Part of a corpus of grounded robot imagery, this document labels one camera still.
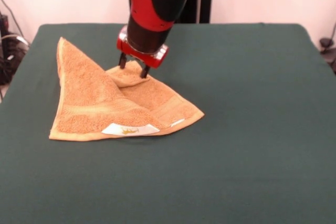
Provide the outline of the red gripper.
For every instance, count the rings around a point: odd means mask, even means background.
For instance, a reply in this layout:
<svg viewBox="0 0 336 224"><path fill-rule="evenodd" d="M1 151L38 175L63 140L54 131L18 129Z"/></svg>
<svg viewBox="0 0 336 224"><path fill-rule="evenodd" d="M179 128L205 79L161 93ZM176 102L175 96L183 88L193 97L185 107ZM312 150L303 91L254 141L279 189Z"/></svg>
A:
<svg viewBox="0 0 336 224"><path fill-rule="evenodd" d="M142 69L140 74L142 79L147 77L150 68L158 68L162 64L169 51L169 47L165 44L163 44L155 53L143 53L134 49L128 42L127 25L124 25L119 32L117 48L121 51L119 59L120 69L125 68L127 55L145 63L146 66Z"/></svg>

